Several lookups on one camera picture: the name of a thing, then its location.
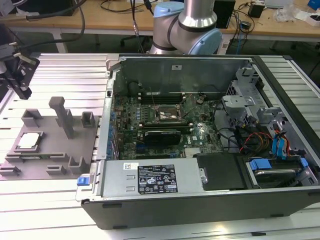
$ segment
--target black box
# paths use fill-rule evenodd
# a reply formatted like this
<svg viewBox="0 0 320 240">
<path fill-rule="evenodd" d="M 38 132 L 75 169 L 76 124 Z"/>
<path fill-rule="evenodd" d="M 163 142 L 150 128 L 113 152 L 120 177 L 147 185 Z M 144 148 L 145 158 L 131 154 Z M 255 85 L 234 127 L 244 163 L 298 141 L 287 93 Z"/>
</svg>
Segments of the black box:
<svg viewBox="0 0 320 240">
<path fill-rule="evenodd" d="M 236 0 L 215 0 L 213 11 L 217 16 L 216 28 L 227 29 Z"/>
<path fill-rule="evenodd" d="M 252 18 L 257 18 L 257 19 L 260 18 L 262 11 L 265 9 L 265 6 L 266 5 L 264 5 L 264 4 L 252 3 L 250 5 L 248 15 Z"/>
<path fill-rule="evenodd" d="M 74 0 L 28 0 L 18 8 L 29 13 L 51 14 L 70 8 L 73 5 L 75 5 Z M 72 16 L 72 14 L 74 14 L 74 10 L 67 11 L 63 16 Z"/>
</svg>

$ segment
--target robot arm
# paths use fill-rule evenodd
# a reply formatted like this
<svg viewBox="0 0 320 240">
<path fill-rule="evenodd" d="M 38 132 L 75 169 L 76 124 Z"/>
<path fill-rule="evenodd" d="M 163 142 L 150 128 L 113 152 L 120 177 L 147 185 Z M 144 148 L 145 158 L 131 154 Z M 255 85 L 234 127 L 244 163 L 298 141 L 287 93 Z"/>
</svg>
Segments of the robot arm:
<svg viewBox="0 0 320 240">
<path fill-rule="evenodd" d="M 13 89 L 20 99 L 31 96 L 29 83 L 39 65 L 36 58 L 26 57 L 16 48 L 17 43 L 0 45 L 0 85 Z"/>
<path fill-rule="evenodd" d="M 154 10 L 150 54 L 211 55 L 222 34 L 216 28 L 215 0 L 159 3 Z"/>
</svg>

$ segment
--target blue tab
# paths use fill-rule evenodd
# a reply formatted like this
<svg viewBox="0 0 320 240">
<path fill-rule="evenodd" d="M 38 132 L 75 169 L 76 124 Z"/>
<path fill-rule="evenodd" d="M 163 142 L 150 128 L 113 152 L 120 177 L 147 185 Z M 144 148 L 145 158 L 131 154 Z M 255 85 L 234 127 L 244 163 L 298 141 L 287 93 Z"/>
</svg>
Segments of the blue tab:
<svg viewBox="0 0 320 240">
<path fill-rule="evenodd" d="M 90 177 L 80 176 L 78 177 L 78 180 L 76 181 L 76 184 L 78 186 L 89 186 L 90 185 Z"/>
<path fill-rule="evenodd" d="M 306 168 L 306 167 L 309 166 L 307 160 L 306 160 L 304 157 L 302 157 L 302 158 L 300 159 L 300 161 L 301 161 L 301 164 L 302 164 L 302 166 L 303 166 L 304 168 Z"/>
<path fill-rule="evenodd" d="M 256 158 L 249 162 L 252 170 L 258 169 L 271 169 L 271 165 L 268 159 L 266 158 Z"/>
<path fill-rule="evenodd" d="M 250 167 L 251 167 L 251 169 L 254 171 L 254 170 L 257 170 L 257 164 L 256 164 L 256 162 L 254 161 L 254 160 L 252 160 L 251 162 L 249 162 L 249 164 L 250 164 Z"/>
<path fill-rule="evenodd" d="M 278 142 L 278 138 L 277 138 L 277 135 L 275 135 L 273 138 L 273 142 L 272 142 L 272 153 L 273 154 L 276 154 L 276 152 L 277 152 L 277 142 Z"/>
<path fill-rule="evenodd" d="M 277 156 L 281 157 L 282 159 L 286 159 L 286 157 L 283 155 L 283 152 L 282 152 L 283 148 L 284 148 L 284 145 L 285 145 L 285 140 L 283 138 L 280 138 L 278 151 L 277 151 Z"/>
</svg>

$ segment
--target barcode sticker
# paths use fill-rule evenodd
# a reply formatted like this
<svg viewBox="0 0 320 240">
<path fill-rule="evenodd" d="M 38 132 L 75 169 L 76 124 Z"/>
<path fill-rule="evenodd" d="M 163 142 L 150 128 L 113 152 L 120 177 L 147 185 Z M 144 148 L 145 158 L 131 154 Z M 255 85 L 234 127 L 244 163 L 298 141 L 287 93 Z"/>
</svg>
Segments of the barcode sticker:
<svg viewBox="0 0 320 240">
<path fill-rule="evenodd" d="M 123 164 L 123 170 L 137 170 L 138 166 L 138 162 L 125 162 Z"/>
</svg>

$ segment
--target blue latch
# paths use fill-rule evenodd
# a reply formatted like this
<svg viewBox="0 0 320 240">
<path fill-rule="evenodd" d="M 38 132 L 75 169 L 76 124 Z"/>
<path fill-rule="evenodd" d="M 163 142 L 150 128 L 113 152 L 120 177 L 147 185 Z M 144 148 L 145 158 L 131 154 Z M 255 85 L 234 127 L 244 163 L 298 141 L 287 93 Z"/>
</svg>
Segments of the blue latch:
<svg viewBox="0 0 320 240">
<path fill-rule="evenodd" d="M 78 186 L 89 186 L 90 185 L 89 181 L 90 181 L 89 176 L 80 176 L 80 177 L 78 177 L 76 184 Z"/>
<path fill-rule="evenodd" d="M 304 168 L 306 168 L 306 167 L 309 166 L 307 160 L 306 160 L 304 157 L 302 157 L 302 158 L 300 159 L 300 161 L 301 161 L 301 164 L 302 164 L 302 166 L 303 166 Z"/>
<path fill-rule="evenodd" d="M 269 160 L 266 158 L 253 159 L 251 162 L 249 162 L 249 164 L 252 170 L 272 168 Z"/>
</svg>

